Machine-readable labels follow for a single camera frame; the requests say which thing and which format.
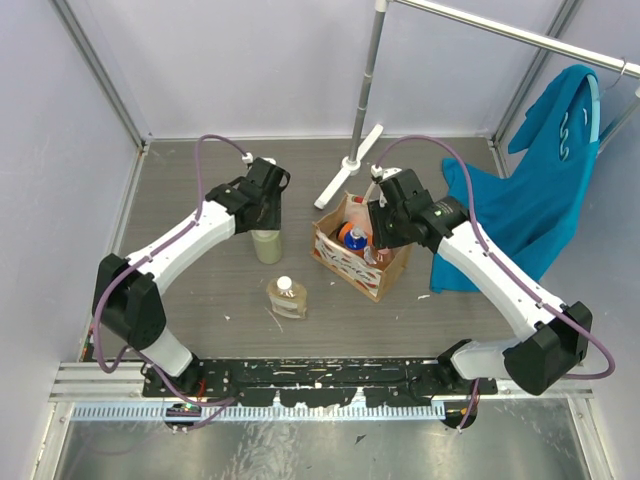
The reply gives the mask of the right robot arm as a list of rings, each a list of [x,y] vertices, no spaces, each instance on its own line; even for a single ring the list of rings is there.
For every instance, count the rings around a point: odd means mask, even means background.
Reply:
[[[507,320],[509,340],[464,340],[439,358],[444,390],[459,394],[476,378],[510,379],[531,395],[544,393],[581,363],[593,315],[568,305],[525,274],[473,224],[453,197],[432,199],[411,169],[373,167],[380,197],[368,203],[378,249],[417,244],[462,272]]]

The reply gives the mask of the orange bottle blue pump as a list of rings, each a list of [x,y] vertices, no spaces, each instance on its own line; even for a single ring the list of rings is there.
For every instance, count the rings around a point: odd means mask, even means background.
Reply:
[[[337,230],[337,241],[347,250],[364,257],[366,247],[369,245],[369,235],[362,228],[351,222],[344,222]]]

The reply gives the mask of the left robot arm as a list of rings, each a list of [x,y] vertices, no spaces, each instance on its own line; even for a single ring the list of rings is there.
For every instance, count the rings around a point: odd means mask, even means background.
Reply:
[[[178,396],[200,384],[195,355],[170,331],[162,297],[196,260],[218,244],[252,231],[281,228],[282,194],[291,175],[271,159],[256,158],[245,175],[204,195],[196,210],[150,245],[98,267],[94,331],[104,326],[163,370]]]

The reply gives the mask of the green bottle white cap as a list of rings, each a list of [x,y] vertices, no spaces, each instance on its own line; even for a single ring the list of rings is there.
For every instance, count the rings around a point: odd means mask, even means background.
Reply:
[[[279,230],[253,230],[253,245],[258,260],[273,265],[282,258],[282,244]]]

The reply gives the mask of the clear yellowish soap bottle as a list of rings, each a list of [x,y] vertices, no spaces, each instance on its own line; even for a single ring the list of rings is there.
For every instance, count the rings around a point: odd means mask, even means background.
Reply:
[[[267,286],[272,311],[285,318],[304,319],[307,315],[306,288],[289,276],[272,279]]]

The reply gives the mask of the pink cap peach bottle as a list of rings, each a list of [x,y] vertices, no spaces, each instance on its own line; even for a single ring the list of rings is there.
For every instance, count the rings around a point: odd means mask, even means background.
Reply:
[[[377,249],[371,247],[370,259],[373,268],[384,271],[393,261],[394,252],[392,249]]]

